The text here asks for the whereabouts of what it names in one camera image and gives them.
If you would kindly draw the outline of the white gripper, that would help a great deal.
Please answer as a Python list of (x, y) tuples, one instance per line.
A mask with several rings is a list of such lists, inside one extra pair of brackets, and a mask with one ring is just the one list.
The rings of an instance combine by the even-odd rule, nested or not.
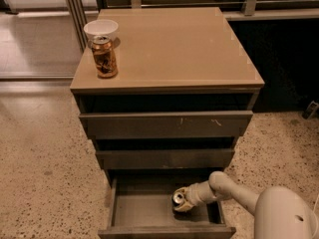
[(172, 209), (175, 212), (187, 212), (193, 206), (200, 206), (203, 204), (210, 204), (216, 200), (216, 195), (211, 189), (207, 181), (201, 183), (194, 183), (189, 187), (181, 187), (177, 189), (173, 195), (185, 195), (186, 200), (172, 201)]

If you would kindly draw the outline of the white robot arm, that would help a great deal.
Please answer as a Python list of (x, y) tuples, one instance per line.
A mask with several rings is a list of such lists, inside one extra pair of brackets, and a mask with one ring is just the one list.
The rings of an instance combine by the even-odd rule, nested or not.
[(272, 186), (257, 194), (215, 171), (207, 181), (177, 189), (171, 199), (176, 212), (234, 199), (254, 217), (254, 239), (319, 239), (319, 217), (286, 187)]

